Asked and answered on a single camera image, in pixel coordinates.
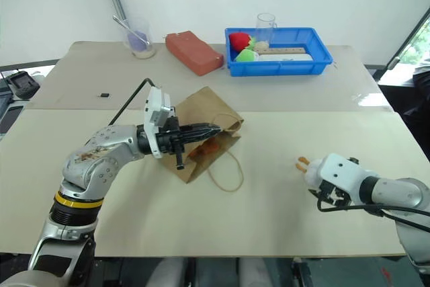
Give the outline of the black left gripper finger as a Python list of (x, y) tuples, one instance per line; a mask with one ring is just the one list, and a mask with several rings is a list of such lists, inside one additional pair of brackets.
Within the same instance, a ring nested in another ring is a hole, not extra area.
[(220, 126), (206, 122), (182, 125), (179, 129), (186, 134), (218, 134), (222, 131)]
[(205, 141), (209, 138), (216, 136), (219, 131), (192, 131), (192, 132), (182, 132), (181, 142), (185, 144), (190, 144), (194, 142)]

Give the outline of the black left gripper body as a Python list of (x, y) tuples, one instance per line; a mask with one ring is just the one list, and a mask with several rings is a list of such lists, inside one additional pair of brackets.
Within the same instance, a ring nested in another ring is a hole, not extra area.
[(183, 133), (177, 116), (167, 118), (165, 125), (160, 128), (160, 132), (156, 135), (156, 139), (160, 152), (175, 155), (177, 170), (184, 169)]

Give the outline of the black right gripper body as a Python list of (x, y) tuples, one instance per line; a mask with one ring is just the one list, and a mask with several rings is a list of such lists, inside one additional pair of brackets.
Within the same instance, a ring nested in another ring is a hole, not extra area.
[(319, 186), (318, 200), (335, 207), (351, 205), (350, 195), (326, 180), (322, 180)]

